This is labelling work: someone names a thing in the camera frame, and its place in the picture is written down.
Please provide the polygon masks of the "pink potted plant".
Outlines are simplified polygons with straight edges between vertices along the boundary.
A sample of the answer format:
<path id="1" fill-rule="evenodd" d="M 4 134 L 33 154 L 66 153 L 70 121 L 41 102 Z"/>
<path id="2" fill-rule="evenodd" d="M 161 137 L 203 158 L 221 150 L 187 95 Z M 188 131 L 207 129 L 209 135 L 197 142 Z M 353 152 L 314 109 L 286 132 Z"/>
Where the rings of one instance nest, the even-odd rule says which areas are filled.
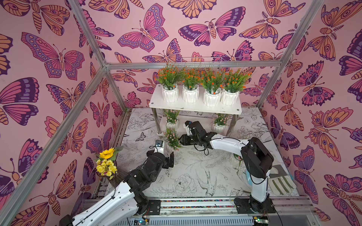
<path id="1" fill-rule="evenodd" d="M 223 134 L 226 126 L 228 125 L 228 120 L 228 114 L 217 113 L 212 126 L 213 132 Z"/>
<path id="2" fill-rule="evenodd" d="M 177 130 L 179 110 L 164 109 L 164 116 L 166 117 L 166 128 Z"/>
<path id="3" fill-rule="evenodd" d="M 167 128 L 165 132 L 165 137 L 168 142 L 168 146 L 173 150 L 179 150 L 182 146 L 179 141 L 179 137 L 174 128 Z"/>

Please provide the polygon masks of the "orange potted plant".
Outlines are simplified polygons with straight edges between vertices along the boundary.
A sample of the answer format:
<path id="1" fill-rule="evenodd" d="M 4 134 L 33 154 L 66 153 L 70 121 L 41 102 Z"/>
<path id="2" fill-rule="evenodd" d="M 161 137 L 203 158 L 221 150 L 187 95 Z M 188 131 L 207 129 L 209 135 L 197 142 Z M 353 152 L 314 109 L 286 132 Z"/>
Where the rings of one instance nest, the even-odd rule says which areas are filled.
<path id="1" fill-rule="evenodd" d="M 183 100 L 187 103 L 195 103 L 199 98 L 200 73 L 194 68 L 182 70 Z"/>
<path id="2" fill-rule="evenodd" d="M 158 71 L 157 81 L 162 86 L 162 97 L 167 103 L 176 102 L 179 97 L 178 82 L 182 80 L 182 73 L 174 65 L 167 64 Z"/>
<path id="3" fill-rule="evenodd" d="M 200 84 L 204 88 L 203 102 L 208 107 L 215 107 L 221 101 L 223 72 L 205 69 L 201 74 Z"/>
<path id="4" fill-rule="evenodd" d="M 251 72 L 243 72 L 241 69 L 227 71 L 223 77 L 221 103 L 224 105 L 236 104 L 251 75 Z"/>

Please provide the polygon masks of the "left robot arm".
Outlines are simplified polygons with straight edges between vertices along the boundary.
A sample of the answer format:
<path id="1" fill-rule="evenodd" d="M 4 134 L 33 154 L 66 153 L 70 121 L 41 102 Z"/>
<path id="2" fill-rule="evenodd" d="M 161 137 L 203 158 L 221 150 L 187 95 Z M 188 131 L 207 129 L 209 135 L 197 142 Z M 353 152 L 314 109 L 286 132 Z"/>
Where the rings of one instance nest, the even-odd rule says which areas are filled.
<path id="1" fill-rule="evenodd" d="M 112 226 L 135 214 L 144 213 L 149 205 L 143 191 L 157 180 L 162 169 L 174 166 L 174 153 L 150 152 L 144 164 L 130 171 L 124 180 L 103 199 L 75 216 L 66 215 L 61 226 Z"/>

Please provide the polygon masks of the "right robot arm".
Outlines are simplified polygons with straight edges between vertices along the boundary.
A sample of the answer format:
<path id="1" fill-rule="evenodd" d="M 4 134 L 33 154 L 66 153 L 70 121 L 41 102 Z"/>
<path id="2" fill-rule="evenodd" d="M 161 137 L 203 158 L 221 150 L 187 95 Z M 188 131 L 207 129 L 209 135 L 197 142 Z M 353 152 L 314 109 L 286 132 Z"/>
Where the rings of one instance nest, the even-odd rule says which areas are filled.
<path id="1" fill-rule="evenodd" d="M 257 137 L 249 140 L 239 140 L 216 132 L 206 132 L 199 121 L 186 121 L 183 127 L 186 134 L 179 138 L 183 146 L 200 146 L 202 147 L 201 151 L 209 149 L 222 150 L 242 158 L 246 171 L 250 175 L 252 191 L 248 201 L 242 201 L 241 198 L 234 199 L 238 213 L 275 212 L 267 192 L 274 158 Z"/>

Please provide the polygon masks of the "white two-tier rack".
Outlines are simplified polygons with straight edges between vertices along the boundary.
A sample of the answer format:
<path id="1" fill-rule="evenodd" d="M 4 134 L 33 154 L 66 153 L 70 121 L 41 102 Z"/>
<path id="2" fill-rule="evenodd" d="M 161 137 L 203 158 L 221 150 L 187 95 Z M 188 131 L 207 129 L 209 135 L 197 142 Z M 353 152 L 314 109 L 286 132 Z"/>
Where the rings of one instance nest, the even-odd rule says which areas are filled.
<path id="1" fill-rule="evenodd" d="M 172 109 L 172 110 L 180 110 L 180 111 L 192 111 L 192 112 L 204 112 L 204 113 L 219 113 L 219 114 L 228 114 L 232 115 L 231 124 L 226 132 L 226 135 L 230 135 L 233 131 L 238 116 L 242 113 L 242 108 L 240 104 L 240 99 L 237 98 L 236 103 L 234 105 L 224 105 L 222 103 L 218 103 L 215 107 L 206 106 L 203 103 L 203 92 L 204 88 L 199 88 L 199 98 L 195 103 L 187 103 L 183 100 L 183 87 L 181 85 L 178 86 L 178 94 L 179 97 L 176 101 L 168 103 L 163 99 L 163 87 L 162 85 L 157 85 L 154 93 L 152 94 L 149 107 L 152 109 L 154 118 L 156 121 L 157 132 L 160 134 L 162 132 L 160 122 L 157 119 L 157 109 Z"/>

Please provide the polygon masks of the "sunflower bouquet in vase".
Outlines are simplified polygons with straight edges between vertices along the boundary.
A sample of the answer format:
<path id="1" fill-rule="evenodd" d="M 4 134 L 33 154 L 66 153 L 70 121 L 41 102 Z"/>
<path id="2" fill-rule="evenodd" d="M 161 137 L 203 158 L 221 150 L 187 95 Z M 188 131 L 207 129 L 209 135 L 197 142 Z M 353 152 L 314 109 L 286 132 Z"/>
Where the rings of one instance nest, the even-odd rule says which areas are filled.
<path id="1" fill-rule="evenodd" d="M 100 177 L 108 178 L 109 180 L 116 177 L 117 155 L 122 151 L 122 147 L 112 147 L 97 154 L 96 173 Z"/>

